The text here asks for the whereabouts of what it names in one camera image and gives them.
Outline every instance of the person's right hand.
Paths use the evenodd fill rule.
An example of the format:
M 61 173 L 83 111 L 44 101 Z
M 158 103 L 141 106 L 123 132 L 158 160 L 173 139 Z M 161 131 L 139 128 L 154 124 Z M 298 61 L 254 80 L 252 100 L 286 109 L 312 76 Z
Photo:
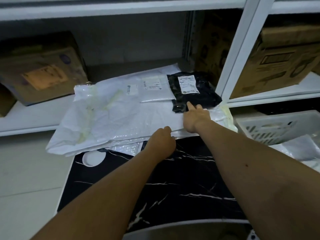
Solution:
M 190 102 L 187 102 L 189 111 L 183 113 L 183 127 L 187 132 L 196 133 L 196 125 L 200 122 L 211 120 L 208 110 L 204 110 L 200 104 L 194 107 Z

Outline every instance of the white plastic basket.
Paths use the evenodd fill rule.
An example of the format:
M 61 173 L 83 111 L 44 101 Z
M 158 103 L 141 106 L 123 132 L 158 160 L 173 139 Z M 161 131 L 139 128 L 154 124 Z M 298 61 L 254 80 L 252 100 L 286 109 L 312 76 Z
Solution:
M 309 110 L 296 113 L 235 119 L 240 133 L 265 145 L 274 145 L 320 131 L 320 113 Z

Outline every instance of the tiled floor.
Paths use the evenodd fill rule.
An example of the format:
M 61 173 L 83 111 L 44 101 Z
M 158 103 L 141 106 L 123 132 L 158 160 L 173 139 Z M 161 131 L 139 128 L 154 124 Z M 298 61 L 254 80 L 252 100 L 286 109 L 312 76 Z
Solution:
M 52 134 L 0 137 L 1 240 L 28 240 L 54 215 L 72 157 L 46 153 Z

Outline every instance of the black marble tabletop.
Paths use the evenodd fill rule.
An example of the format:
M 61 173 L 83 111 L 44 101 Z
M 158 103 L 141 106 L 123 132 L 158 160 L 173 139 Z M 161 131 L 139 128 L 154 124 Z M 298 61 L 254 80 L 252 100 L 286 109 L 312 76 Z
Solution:
M 190 221 L 248 223 L 202 139 L 196 136 L 176 142 L 175 152 L 156 166 L 144 186 L 127 233 Z M 74 158 L 58 211 L 132 158 L 123 153 L 106 151 L 102 163 L 87 167 L 82 164 L 83 154 Z

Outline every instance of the orange paper on box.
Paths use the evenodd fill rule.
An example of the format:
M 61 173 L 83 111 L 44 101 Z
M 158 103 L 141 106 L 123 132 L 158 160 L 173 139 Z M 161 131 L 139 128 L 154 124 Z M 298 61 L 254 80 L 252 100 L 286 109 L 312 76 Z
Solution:
M 64 71 L 54 64 L 23 73 L 22 76 L 38 91 L 68 81 Z

